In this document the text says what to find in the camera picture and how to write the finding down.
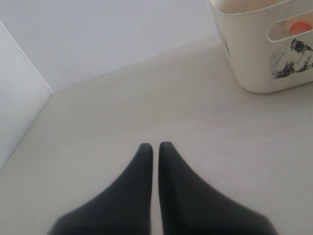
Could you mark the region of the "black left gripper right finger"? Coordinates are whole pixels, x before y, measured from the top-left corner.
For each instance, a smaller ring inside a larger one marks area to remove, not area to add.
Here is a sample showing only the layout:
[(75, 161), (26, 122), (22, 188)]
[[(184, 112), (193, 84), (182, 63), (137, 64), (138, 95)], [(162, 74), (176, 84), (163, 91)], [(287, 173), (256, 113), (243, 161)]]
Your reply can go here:
[(274, 235), (263, 215), (207, 184), (171, 142), (159, 146), (158, 192), (165, 235)]

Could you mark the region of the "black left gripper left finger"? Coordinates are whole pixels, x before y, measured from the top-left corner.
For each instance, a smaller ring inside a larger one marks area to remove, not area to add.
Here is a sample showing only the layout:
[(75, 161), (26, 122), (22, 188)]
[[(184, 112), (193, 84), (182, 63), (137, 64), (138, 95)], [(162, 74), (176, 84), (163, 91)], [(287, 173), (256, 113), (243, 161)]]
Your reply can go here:
[(153, 149), (142, 143), (118, 178), (98, 196), (61, 216), (50, 235), (149, 235)]

